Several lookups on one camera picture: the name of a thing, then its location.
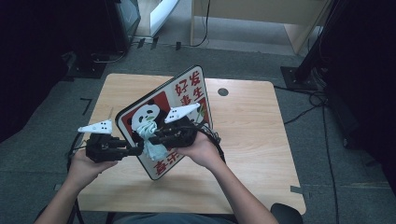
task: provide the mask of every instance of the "gray carpet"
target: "gray carpet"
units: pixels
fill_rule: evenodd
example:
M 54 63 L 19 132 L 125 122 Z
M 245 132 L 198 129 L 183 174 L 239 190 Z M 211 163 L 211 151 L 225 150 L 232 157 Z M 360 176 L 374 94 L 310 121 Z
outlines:
M 284 87 L 279 66 L 298 66 L 303 58 L 218 49 L 194 49 L 147 44 L 107 65 L 101 79 L 61 81 L 19 133 L 0 144 L 0 223 L 32 223 L 62 183 L 64 153 L 88 123 L 94 104 L 111 73 L 174 76 L 193 64 L 206 77 L 271 81 Z M 283 120 L 311 107 L 308 96 L 276 90 Z M 87 101 L 92 99 L 83 115 Z M 396 200 L 381 167 L 364 151 L 343 148 L 343 137 L 331 110 L 324 111 L 340 223 L 394 223 Z M 297 174 L 306 203 L 304 223 L 336 222 L 332 175 L 326 151 L 321 108 L 286 125 Z M 105 223 L 105 213 L 83 212 L 86 223 Z

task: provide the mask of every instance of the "panda illustration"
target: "panda illustration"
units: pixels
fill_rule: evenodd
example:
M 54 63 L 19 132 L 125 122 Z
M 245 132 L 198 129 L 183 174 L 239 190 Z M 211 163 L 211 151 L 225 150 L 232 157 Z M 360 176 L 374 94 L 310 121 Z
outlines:
M 155 105 L 155 102 L 152 99 L 149 100 L 146 105 L 137 109 L 136 112 L 134 112 L 134 115 L 127 121 L 132 128 L 132 139 L 134 142 L 138 143 L 143 140 L 136 132 L 137 128 L 149 123 L 150 121 L 155 121 L 157 123 L 157 127 L 160 128 L 164 125 L 166 116 L 166 112 Z

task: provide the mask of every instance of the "wire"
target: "wire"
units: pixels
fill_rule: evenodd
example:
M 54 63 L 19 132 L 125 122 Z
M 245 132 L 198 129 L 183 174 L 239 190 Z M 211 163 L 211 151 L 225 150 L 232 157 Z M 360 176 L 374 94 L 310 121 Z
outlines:
M 124 51 L 122 53 L 122 55 L 118 59 L 115 59 L 115 60 L 111 60 L 111 61 L 93 61 L 93 62 L 94 63 L 116 63 L 117 61 L 121 60 L 121 58 L 123 58 L 125 56 L 125 54 L 126 54 L 126 51 Z
M 280 88 L 280 87 L 278 89 L 285 90 L 285 91 L 291 91 L 289 89 Z M 316 99 L 319 100 L 318 104 L 316 104 L 314 102 L 315 97 L 316 97 Z M 328 103 L 328 99 L 326 97 L 326 94 L 323 91 L 314 91 L 309 94 L 309 103 L 313 107 L 305 110 L 303 113 L 301 113 L 296 118 L 285 122 L 285 125 L 288 123 L 294 122 L 295 120 L 299 119 L 301 116 L 306 114 L 307 112 L 309 112 L 317 107 L 322 107 L 323 130 L 324 130 L 324 139 L 325 139 L 325 145 L 326 145 L 326 154 L 327 154 L 327 159 L 328 159 L 329 168 L 330 168 L 330 175 L 332 177 L 332 191 L 333 191 L 333 195 L 334 195 L 334 208 L 335 208 L 335 221 L 336 221 L 335 223 L 338 224 L 340 222 L 340 220 L 339 220 L 340 218 L 339 218 L 339 211 L 338 211 L 337 187 L 335 185 L 334 172 L 332 170 L 332 158 L 330 156 L 329 138 L 328 138 L 328 133 L 327 133 L 327 124 L 326 124 L 326 116 L 325 116 L 325 108 Z
M 201 43 L 199 43 L 199 44 L 197 44 L 197 45 L 191 45 L 190 47 L 193 47 L 193 48 L 196 48 L 196 47 L 199 47 L 199 46 L 201 46 L 204 42 L 205 42 L 205 40 L 206 40 L 206 38 L 207 38 L 207 20 L 209 19 L 209 9 L 210 9 L 210 0 L 207 2 L 207 11 L 206 11 L 206 26 L 204 26 L 205 27 L 205 36 L 204 36 L 204 39 L 201 41 Z
M 326 116 L 325 116 L 325 105 L 322 107 L 322 116 L 323 116 L 323 129 L 324 129 L 324 139 L 326 143 L 326 153 L 327 153 L 327 161 L 329 162 L 330 175 L 332 177 L 332 192 L 334 194 L 334 207 L 335 207 L 335 223 L 340 223 L 340 216 L 338 214 L 338 197 L 337 197 L 337 187 L 335 186 L 334 173 L 332 171 L 332 158 L 330 156 L 329 150 L 329 138 L 327 136 L 327 125 L 326 125 Z
M 207 133 L 204 129 L 202 129 L 202 127 L 207 128 L 205 125 L 200 124 L 198 126 L 180 126 L 180 127 L 176 127 L 177 130 L 182 130 L 182 129 L 190 129 L 190 130 L 195 130 L 197 132 L 203 133 L 204 135 L 206 135 L 206 137 L 210 140 L 210 142 L 212 142 L 212 144 L 216 147 L 216 149 L 218 150 L 219 156 L 221 157 L 221 159 L 224 161 L 224 163 L 226 163 L 225 161 L 225 157 L 224 157 L 224 151 L 221 149 L 221 146 L 219 144 L 220 139 L 219 136 L 215 133 L 213 133 L 212 130 L 210 130 L 209 128 L 207 128 L 210 133 Z

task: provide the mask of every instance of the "hand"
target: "hand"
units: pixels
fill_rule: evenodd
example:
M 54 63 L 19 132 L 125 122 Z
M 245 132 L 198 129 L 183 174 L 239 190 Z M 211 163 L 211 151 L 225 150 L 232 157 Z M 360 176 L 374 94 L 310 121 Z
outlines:
M 83 190 L 104 170 L 113 167 L 117 161 L 104 161 L 95 163 L 85 154 L 85 149 L 79 150 L 73 157 L 69 174 L 64 183 L 77 190 Z
M 199 132 L 190 147 L 179 147 L 176 149 L 176 153 L 190 157 L 195 163 L 204 166 L 208 170 L 211 170 L 216 164 L 224 164 L 216 147 L 207 136 Z

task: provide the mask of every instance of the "person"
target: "person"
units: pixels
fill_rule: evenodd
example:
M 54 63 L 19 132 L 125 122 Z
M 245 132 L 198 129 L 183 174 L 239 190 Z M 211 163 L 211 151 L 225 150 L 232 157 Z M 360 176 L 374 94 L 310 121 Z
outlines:
M 277 223 L 271 212 L 239 181 L 231 169 L 221 160 L 216 147 L 202 133 L 190 147 L 177 148 L 180 155 L 190 157 L 198 165 L 208 169 L 219 182 L 238 223 Z M 66 223 L 78 194 L 104 170 L 113 167 L 116 161 L 95 163 L 79 150 L 73 157 L 69 173 L 61 188 L 47 208 L 35 221 L 40 223 Z M 220 218 L 194 214 L 157 214 L 141 217 L 125 217 L 118 223 L 230 223 Z

